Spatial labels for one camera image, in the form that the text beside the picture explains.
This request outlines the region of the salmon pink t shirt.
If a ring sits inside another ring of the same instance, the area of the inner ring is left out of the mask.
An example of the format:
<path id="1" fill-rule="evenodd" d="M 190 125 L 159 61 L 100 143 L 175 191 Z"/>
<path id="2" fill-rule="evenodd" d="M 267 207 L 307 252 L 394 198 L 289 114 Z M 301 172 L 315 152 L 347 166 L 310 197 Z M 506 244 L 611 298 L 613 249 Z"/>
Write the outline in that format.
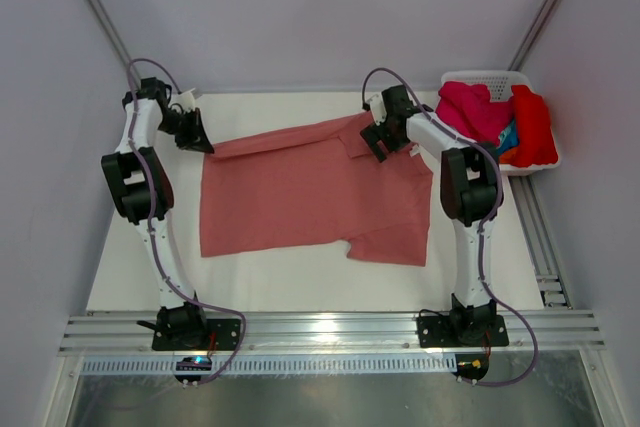
<path id="1" fill-rule="evenodd" d="M 433 174 L 413 145 L 384 162 L 366 113 L 226 141 L 205 157 L 200 253 L 348 244 L 352 260 L 423 267 Z"/>

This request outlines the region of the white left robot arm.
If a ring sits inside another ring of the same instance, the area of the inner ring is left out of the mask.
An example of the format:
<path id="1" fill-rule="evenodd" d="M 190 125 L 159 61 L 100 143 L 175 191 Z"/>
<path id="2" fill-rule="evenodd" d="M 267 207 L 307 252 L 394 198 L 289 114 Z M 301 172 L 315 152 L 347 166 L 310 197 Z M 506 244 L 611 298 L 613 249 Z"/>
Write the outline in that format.
<path id="1" fill-rule="evenodd" d="M 210 326 L 181 263 L 171 223 L 174 193 L 154 145 L 163 132 L 180 150 L 212 154 L 214 147 L 193 95 L 171 100 L 172 87 L 155 77 L 132 87 L 122 100 L 122 138 L 101 158 L 101 167 L 116 211 L 141 236 L 158 285 L 156 320 L 138 324 L 154 332 L 154 350 L 199 350 L 208 342 Z"/>

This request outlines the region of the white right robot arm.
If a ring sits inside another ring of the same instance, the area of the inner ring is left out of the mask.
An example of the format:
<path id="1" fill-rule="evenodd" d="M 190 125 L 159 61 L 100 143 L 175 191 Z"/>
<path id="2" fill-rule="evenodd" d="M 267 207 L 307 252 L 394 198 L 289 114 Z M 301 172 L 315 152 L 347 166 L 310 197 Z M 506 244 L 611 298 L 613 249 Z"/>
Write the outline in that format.
<path id="1" fill-rule="evenodd" d="M 440 203 L 453 223 L 457 262 L 448 332 L 458 344 L 478 345 L 498 322 L 490 243 L 504 194 L 495 150 L 453 131 L 403 85 L 363 98 L 362 108 L 373 122 L 361 137 L 379 161 L 411 143 L 440 159 Z"/>

